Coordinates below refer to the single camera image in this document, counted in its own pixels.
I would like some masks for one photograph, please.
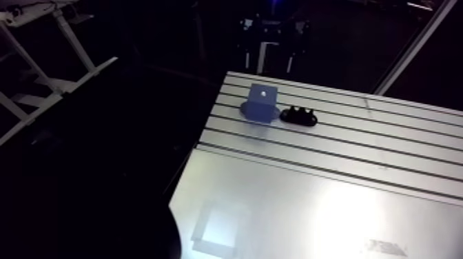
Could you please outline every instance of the metal surface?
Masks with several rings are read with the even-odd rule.
[[[277,108],[313,108],[315,127],[246,120],[252,83],[278,87]],[[370,99],[262,76],[229,73],[198,148],[434,200],[463,200],[463,116],[438,107]]]
[[[246,120],[252,83],[318,124]],[[182,258],[463,258],[463,114],[229,72],[170,208]]]
[[[375,100],[375,101],[380,101],[384,103],[385,105],[391,104],[391,105],[399,105],[401,110],[405,108],[415,108],[419,110],[424,110],[424,111],[430,111],[430,112],[438,112],[441,114],[452,114],[452,115],[460,115],[463,116],[462,111],[457,111],[457,110],[452,110],[449,108],[444,108],[444,107],[438,107],[438,106],[433,106],[433,105],[427,105],[423,103],[415,103],[412,101],[406,101],[406,100],[400,100],[400,99],[394,99],[391,97],[386,97],[386,96],[378,96],[374,94],[365,94],[361,92],[352,92],[352,91],[347,91],[347,90],[341,90],[341,89],[336,89],[336,88],[331,88],[331,87],[324,87],[324,86],[319,86],[319,85],[311,85],[308,83],[300,83],[300,82],[294,82],[294,81],[288,81],[288,80],[283,80],[283,79],[273,79],[271,77],[265,77],[265,76],[256,76],[253,74],[243,74],[243,73],[237,73],[237,72],[228,72],[227,73],[228,77],[225,78],[227,80],[228,78],[233,78],[233,79],[250,79],[253,81],[260,81],[260,82],[265,82],[268,84],[276,83],[281,86],[294,86],[294,87],[301,87],[305,89],[310,89],[310,90],[316,90],[318,92],[324,92],[324,93],[332,93],[332,94],[341,94],[343,96],[352,96],[352,97],[360,97],[360,98],[366,98],[368,100]]]
[[[429,37],[438,28],[445,16],[452,10],[457,0],[445,0],[441,3],[439,9],[435,12],[431,20],[421,33],[415,38],[415,41],[406,50],[395,67],[390,71],[386,78],[381,82],[380,86],[375,90],[374,94],[384,95],[392,84],[397,80],[400,74],[415,58],[416,54],[421,50],[424,44],[428,41]]]
[[[185,259],[463,257],[461,207],[201,150],[169,206]]]

